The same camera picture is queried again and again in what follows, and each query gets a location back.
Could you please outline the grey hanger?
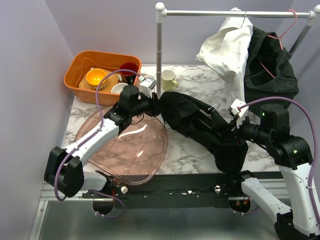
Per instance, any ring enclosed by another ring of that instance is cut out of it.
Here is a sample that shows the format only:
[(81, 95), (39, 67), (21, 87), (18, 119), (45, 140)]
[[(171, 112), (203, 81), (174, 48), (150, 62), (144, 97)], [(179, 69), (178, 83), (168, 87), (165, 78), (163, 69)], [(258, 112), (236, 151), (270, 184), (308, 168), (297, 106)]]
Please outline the grey hanger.
[(243, 16), (243, 21), (242, 21), (242, 23), (241, 23), (241, 26), (240, 26), (240, 28), (242, 28), (243, 26), (244, 26), (244, 23), (245, 23), (245, 20), (246, 20), (246, 18), (247, 18), (247, 9), (245, 9), (245, 11), (244, 11), (244, 16)]
[(222, 117), (217, 111), (220, 106), (220, 103), (216, 103), (210, 106), (207, 110), (199, 109), (197, 121), (210, 131), (216, 130), (222, 120)]

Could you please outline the plain black garment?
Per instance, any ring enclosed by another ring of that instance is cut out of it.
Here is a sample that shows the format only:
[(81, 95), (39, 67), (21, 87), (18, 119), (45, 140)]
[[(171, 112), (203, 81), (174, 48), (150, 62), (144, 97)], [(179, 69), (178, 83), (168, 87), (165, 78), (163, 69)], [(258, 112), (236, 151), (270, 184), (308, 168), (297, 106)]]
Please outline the plain black garment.
[(166, 91), (158, 101), (158, 111), (165, 122), (187, 138), (204, 146), (214, 155), (217, 168), (227, 174), (239, 173), (244, 165), (248, 145), (232, 133), (231, 125), (222, 120), (217, 129), (209, 130), (197, 121), (199, 109), (207, 110), (209, 104), (192, 96)]

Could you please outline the black dotted garment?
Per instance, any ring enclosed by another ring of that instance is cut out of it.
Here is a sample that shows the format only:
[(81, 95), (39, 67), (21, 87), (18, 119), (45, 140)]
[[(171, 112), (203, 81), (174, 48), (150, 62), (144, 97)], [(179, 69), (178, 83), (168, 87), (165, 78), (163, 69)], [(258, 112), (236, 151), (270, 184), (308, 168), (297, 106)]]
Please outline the black dotted garment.
[(267, 97), (293, 99), (299, 93), (299, 86), (291, 57), (276, 33), (254, 26), (245, 67), (245, 102)]

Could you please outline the pink wire hanger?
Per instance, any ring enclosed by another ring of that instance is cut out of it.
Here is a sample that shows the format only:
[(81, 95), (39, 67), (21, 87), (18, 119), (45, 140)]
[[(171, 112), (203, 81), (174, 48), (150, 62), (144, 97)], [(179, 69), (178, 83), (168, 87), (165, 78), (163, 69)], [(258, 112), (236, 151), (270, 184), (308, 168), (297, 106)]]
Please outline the pink wire hanger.
[[(281, 48), (282, 51), (284, 50), (284, 47), (283, 47), (283, 44), (282, 44), (282, 38), (283, 38), (284, 35), (296, 24), (297, 19), (298, 19), (298, 15), (297, 15), (297, 13), (296, 13), (295, 10), (293, 10), (293, 9), (288, 9), (287, 11), (293, 13), (293, 16), (294, 16), (294, 22), (290, 25), (290, 27), (287, 28), (287, 29), (286, 29), (280, 36), (278, 36), (278, 37), (272, 36), (272, 35), (270, 35), (270, 34), (267, 35), (269, 38), (278, 40), (279, 46), (280, 46), (280, 48)], [(260, 65), (263, 67), (263, 69), (274, 79), (275, 76), (263, 65), (263, 63), (262, 63), (262, 62), (259, 62), (259, 63), (260, 63)]]

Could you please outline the white skirt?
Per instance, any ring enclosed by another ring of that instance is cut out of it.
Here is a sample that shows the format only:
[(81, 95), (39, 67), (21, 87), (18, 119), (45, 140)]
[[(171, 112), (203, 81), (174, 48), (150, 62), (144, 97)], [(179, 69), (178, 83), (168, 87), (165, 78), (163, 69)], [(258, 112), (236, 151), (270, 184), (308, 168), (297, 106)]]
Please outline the white skirt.
[(245, 100), (244, 76), (253, 35), (253, 24), (243, 17), (227, 17), (218, 32), (200, 47), (196, 60), (215, 71), (224, 81), (226, 106)]

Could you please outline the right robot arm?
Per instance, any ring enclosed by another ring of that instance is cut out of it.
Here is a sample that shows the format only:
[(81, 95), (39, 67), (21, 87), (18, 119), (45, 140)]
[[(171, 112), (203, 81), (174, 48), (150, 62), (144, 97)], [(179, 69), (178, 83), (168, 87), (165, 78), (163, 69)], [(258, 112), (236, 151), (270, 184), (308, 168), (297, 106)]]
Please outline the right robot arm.
[(318, 240), (320, 220), (316, 217), (320, 201), (310, 171), (314, 159), (305, 139), (290, 134), (289, 112), (280, 104), (260, 108), (260, 125), (244, 122), (238, 135), (266, 147), (286, 184), (290, 206), (270, 193), (251, 173), (230, 183), (236, 195), (251, 197), (270, 217), (281, 240)]

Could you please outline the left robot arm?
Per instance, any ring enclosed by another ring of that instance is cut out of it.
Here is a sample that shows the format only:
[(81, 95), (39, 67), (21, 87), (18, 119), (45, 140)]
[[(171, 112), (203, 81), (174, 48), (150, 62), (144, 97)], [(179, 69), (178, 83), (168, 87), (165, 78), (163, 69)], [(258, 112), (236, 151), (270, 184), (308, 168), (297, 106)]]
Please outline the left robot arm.
[(107, 197), (111, 191), (107, 177), (97, 171), (85, 172), (84, 166), (104, 144), (130, 126), (133, 117), (154, 117), (157, 102), (157, 94), (148, 87), (127, 85), (119, 101), (100, 115), (97, 126), (66, 148), (54, 147), (48, 156), (44, 181), (53, 186), (57, 200), (64, 201), (79, 191), (94, 191), (101, 198)]

